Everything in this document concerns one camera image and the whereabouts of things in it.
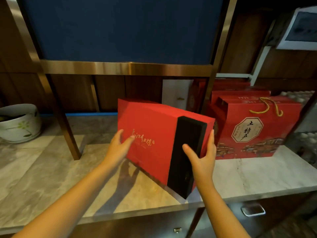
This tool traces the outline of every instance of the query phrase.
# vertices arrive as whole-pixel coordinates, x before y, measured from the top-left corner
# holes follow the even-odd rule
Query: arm
[[[122,132],[123,129],[115,134],[111,140],[104,161],[97,168],[13,237],[67,237],[95,200],[111,171],[115,169],[126,156],[130,145],[134,141],[134,136],[131,136],[121,144],[120,137]]]
[[[250,238],[238,219],[216,191],[213,184],[212,173],[216,158],[214,131],[212,130],[210,133],[207,154],[204,158],[199,159],[196,153],[187,144],[183,145],[183,150],[192,164],[197,188],[204,201],[208,217],[217,238]]]

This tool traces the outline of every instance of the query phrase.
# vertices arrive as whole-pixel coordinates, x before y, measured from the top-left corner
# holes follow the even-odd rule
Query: flower pot
[[[10,143],[22,143],[41,133],[42,121],[33,104],[15,104],[0,108],[0,115],[21,117],[0,122],[0,137]]]

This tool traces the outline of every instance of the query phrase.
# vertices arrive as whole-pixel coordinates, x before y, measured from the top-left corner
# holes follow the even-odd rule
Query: gold rope handle
[[[267,98],[267,97],[261,97],[260,100],[261,100],[263,103],[265,103],[265,105],[266,105],[266,110],[261,111],[261,112],[255,112],[255,111],[250,110],[251,113],[254,113],[254,114],[263,114],[263,113],[266,113],[266,112],[270,109],[270,106],[269,106],[269,104],[267,103],[267,101],[265,101],[265,100],[269,100],[269,101],[271,101],[272,103],[274,103],[274,106],[275,106],[275,109],[276,109],[276,115],[279,116],[279,117],[283,116],[283,111],[282,111],[282,110],[281,110],[280,112],[278,111],[277,103],[276,103],[274,100],[272,100],[272,99],[270,99],[270,98]]]

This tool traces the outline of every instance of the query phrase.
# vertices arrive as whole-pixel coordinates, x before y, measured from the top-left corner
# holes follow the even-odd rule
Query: person's left hand
[[[128,153],[131,144],[135,140],[135,136],[130,136],[121,144],[122,133],[123,129],[119,130],[114,135],[108,147],[105,159],[102,162],[102,164],[105,164],[111,169],[116,168],[121,163],[122,159]]]

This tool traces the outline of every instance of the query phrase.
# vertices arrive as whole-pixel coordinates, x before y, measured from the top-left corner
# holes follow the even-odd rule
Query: countertop
[[[70,117],[83,155],[74,161],[55,119],[22,144],[0,141],[0,235],[18,232],[104,158],[116,116]],[[227,202],[317,190],[317,169],[285,146],[272,157],[216,160],[214,184]],[[197,189],[187,200],[124,160],[79,223],[204,206]]]

